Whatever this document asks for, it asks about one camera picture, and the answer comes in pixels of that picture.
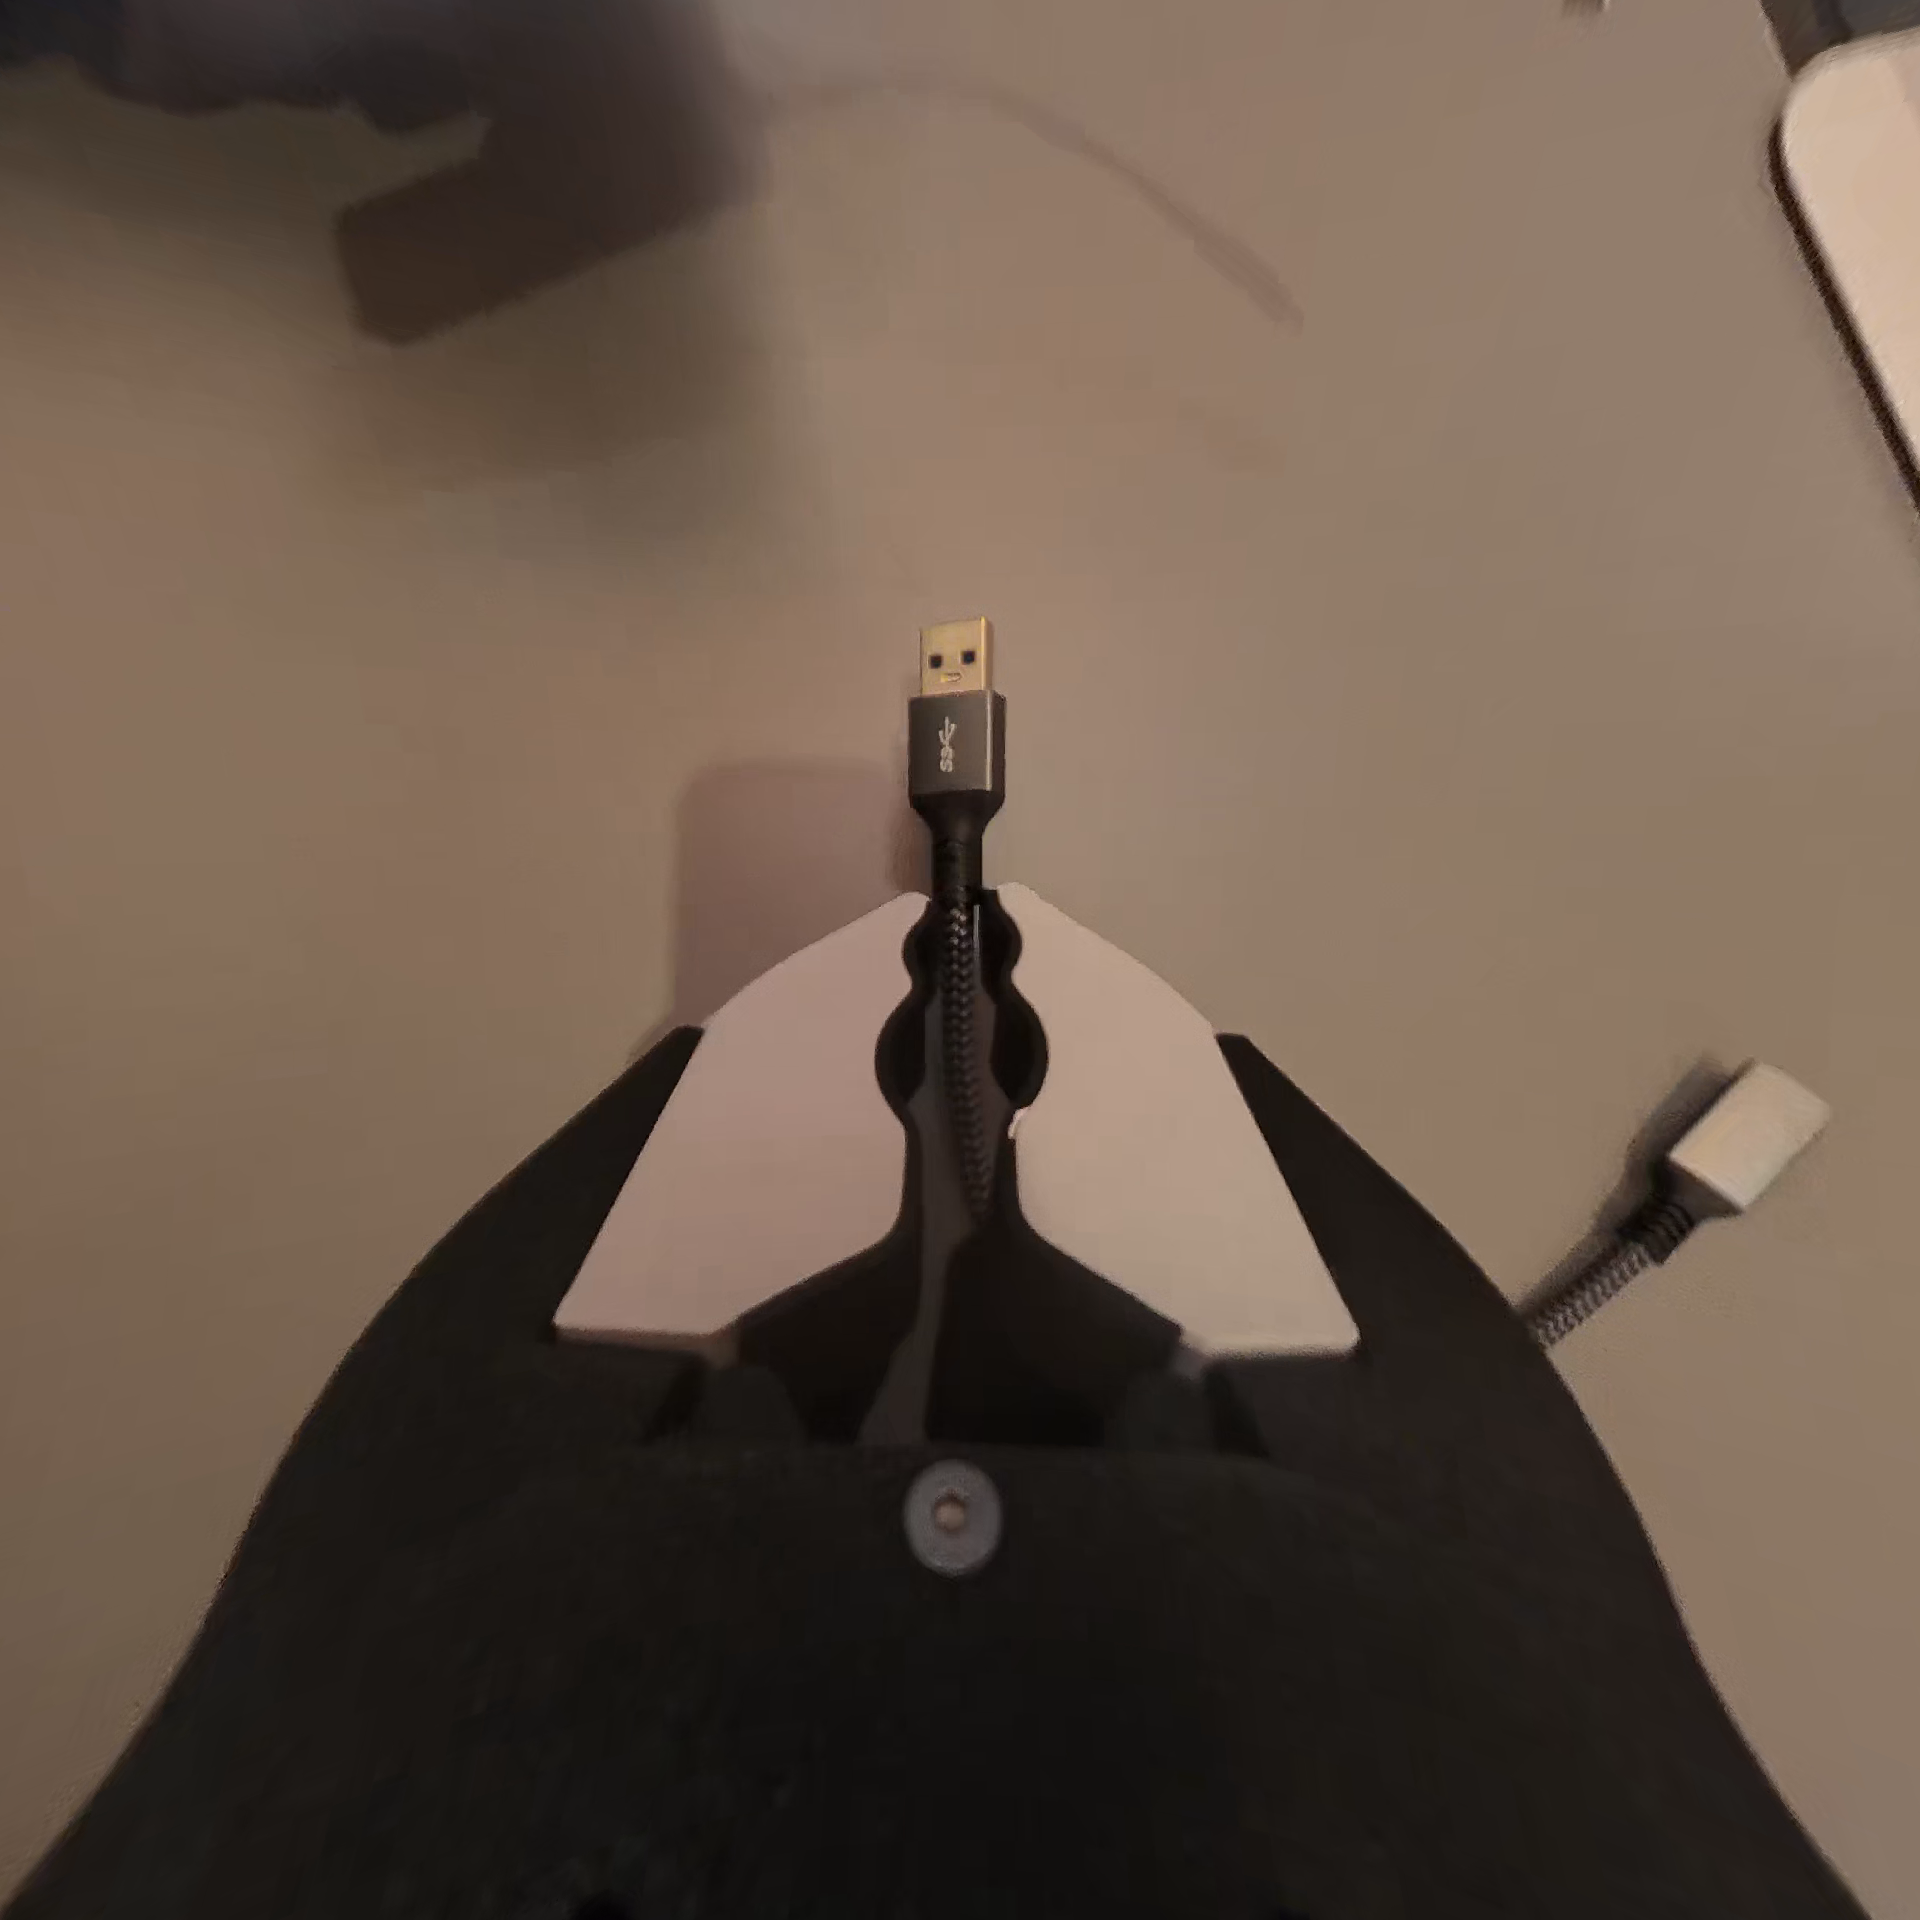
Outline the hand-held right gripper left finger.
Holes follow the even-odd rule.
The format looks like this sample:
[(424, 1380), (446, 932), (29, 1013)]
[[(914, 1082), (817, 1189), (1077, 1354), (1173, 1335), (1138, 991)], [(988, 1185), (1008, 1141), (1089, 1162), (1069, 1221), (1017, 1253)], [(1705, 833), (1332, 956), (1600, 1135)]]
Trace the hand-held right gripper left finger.
[(886, 1241), (919, 1196), (928, 909), (897, 895), (704, 1023), (556, 1307), (557, 1340), (736, 1346), (758, 1309)]

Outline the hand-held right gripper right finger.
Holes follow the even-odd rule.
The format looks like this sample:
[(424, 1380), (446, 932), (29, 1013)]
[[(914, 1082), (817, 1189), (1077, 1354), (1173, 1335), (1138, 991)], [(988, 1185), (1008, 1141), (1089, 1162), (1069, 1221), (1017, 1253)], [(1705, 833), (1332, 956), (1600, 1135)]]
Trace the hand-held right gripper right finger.
[(1015, 1199), (1055, 1253), (1168, 1320), (1186, 1354), (1353, 1354), (1358, 1329), (1214, 1025), (1030, 887), (996, 903), (1036, 1017)]

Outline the white flat device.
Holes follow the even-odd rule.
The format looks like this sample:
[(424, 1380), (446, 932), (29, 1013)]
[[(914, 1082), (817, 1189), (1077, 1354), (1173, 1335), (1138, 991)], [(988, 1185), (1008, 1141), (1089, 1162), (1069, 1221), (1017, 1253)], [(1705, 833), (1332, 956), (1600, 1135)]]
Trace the white flat device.
[(1916, 5), (1866, 12), (1870, 32), (1790, 83), (1772, 172), (1909, 499), (1917, 499), (1917, 26)]

